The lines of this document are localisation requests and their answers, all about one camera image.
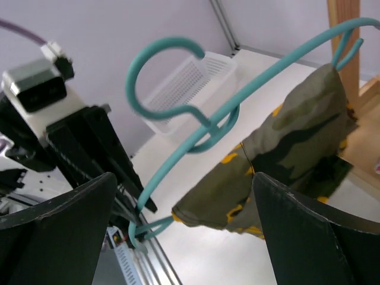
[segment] yellow pattern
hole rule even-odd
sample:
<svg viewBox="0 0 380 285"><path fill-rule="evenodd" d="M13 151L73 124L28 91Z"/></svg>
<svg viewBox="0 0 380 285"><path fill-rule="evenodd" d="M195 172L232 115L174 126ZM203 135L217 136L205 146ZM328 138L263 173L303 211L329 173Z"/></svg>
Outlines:
<svg viewBox="0 0 380 285"><path fill-rule="evenodd" d="M350 102L347 102L347 109L348 110L353 110L354 108L352 108L352 105Z"/></svg>
<svg viewBox="0 0 380 285"><path fill-rule="evenodd" d="M341 141L339 144L340 149L346 148L346 147L347 147L347 139L345 139L344 141Z"/></svg>
<svg viewBox="0 0 380 285"><path fill-rule="evenodd" d="M256 235L262 234L262 231L260 231L260 229L257 228L257 227L255 227L255 226L251 226L251 227L245 229L244 232L246 232L246 233L254 233Z"/></svg>
<svg viewBox="0 0 380 285"><path fill-rule="evenodd" d="M272 116L276 117L278 113L280 112L281 108L283 107L283 104L281 104L279 107L275 108L272 112Z"/></svg>
<svg viewBox="0 0 380 285"><path fill-rule="evenodd" d="M233 220L233 214L237 211L240 211L240 210L243 210L243 206L241 206L240 204L237 205L235 208L233 208L232 210L230 210L228 213L227 213L227 222L229 223L230 221Z"/></svg>
<svg viewBox="0 0 380 285"><path fill-rule="evenodd" d="M320 197L317 198L317 200L318 200L319 202L322 202L322 203L326 204L327 201L328 201L328 198L327 198L327 197L320 196Z"/></svg>
<svg viewBox="0 0 380 285"><path fill-rule="evenodd" d="M177 217L177 215L175 213L172 212L172 217L173 217L173 220L174 221L178 221L180 223L184 223L179 217Z"/></svg>
<svg viewBox="0 0 380 285"><path fill-rule="evenodd" d="M226 156L224 159L221 160L221 163L223 164L227 164L228 162L230 162L235 156L238 156L237 153L231 153L229 154L228 156Z"/></svg>
<svg viewBox="0 0 380 285"><path fill-rule="evenodd" d="M250 174L255 174L255 169L254 167L251 165L251 167L247 170L247 172L245 173L245 175L250 175Z"/></svg>
<svg viewBox="0 0 380 285"><path fill-rule="evenodd" d="M238 150L238 149L241 148L241 147L242 147L242 143L240 143L240 144L238 144L236 147L234 147L234 148L232 149L232 151L234 151L234 150ZM227 163L230 162L235 156L238 156L238 154L237 154L237 153L230 153L230 154L228 154L224 159L222 159L220 163L227 164Z"/></svg>
<svg viewBox="0 0 380 285"><path fill-rule="evenodd" d="M236 147L233 148L233 150L238 150L239 148L242 147L242 143L238 144Z"/></svg>

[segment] wooden frame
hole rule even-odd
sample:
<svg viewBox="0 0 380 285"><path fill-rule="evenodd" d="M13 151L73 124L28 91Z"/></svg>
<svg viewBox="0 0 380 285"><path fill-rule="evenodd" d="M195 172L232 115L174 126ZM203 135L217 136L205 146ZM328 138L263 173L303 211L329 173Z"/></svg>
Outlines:
<svg viewBox="0 0 380 285"><path fill-rule="evenodd" d="M327 0L330 27L351 18L360 17L360 0ZM359 38L357 28L342 56ZM335 52L340 37L331 40ZM342 158L354 166L349 179L380 201L380 174L375 166L380 159L380 75L359 89L359 52L343 68L340 77L346 96L356 112L359 127L347 138Z"/></svg>

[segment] green fabric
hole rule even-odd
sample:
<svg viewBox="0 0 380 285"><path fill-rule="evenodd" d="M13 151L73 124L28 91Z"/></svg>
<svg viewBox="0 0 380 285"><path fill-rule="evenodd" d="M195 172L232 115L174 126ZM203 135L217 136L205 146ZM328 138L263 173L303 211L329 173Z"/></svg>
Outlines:
<svg viewBox="0 0 380 285"><path fill-rule="evenodd" d="M318 68L173 207L175 220L262 237L252 167L313 197L331 194L351 166L330 158L354 126L338 72L331 64ZM339 175L318 178L321 164Z"/></svg>

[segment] white plastic basket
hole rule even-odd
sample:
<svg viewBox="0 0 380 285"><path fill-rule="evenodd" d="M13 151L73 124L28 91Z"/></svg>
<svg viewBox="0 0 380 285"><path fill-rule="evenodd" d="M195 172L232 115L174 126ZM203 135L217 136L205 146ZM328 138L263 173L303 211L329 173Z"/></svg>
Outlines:
<svg viewBox="0 0 380 285"><path fill-rule="evenodd" d="M237 63L217 53L206 52L200 61L186 59L143 101L149 110L168 110L182 104L196 106L209 117L236 92ZM201 125L192 115L145 123L156 133L182 143Z"/></svg>

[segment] hanger hook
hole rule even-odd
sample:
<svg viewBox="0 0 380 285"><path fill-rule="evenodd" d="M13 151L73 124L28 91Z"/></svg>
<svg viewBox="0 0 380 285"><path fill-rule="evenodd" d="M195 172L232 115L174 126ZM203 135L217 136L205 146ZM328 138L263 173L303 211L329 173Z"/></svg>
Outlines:
<svg viewBox="0 0 380 285"><path fill-rule="evenodd" d="M169 110L152 112L145 109L137 99L136 80L144 64L146 64L147 61L157 53L162 52L165 49L171 48L186 49L192 52L198 59L202 59L205 56L205 53L199 44L197 44L193 40L186 39L184 37L168 37L156 40L155 42L151 43L146 48L144 48L142 51L140 51L136 58L131 62L125 80L126 98L131 107L138 114L147 119L165 120L183 113L191 113L201 122L202 125L211 129L211 127L213 127L211 121L199 109L197 109L194 106L184 104L181 106L173 107Z"/></svg>
<svg viewBox="0 0 380 285"><path fill-rule="evenodd" d="M357 39L350 51L347 53L347 55L339 62L343 50L346 48L350 40L353 30L354 29L351 28L350 30L344 32L341 40L339 41L337 50L335 51L335 54L332 57L331 64L336 67L337 71L341 70L352 59L352 57L354 57L354 55L359 51L361 45L364 42L362 38Z"/></svg>

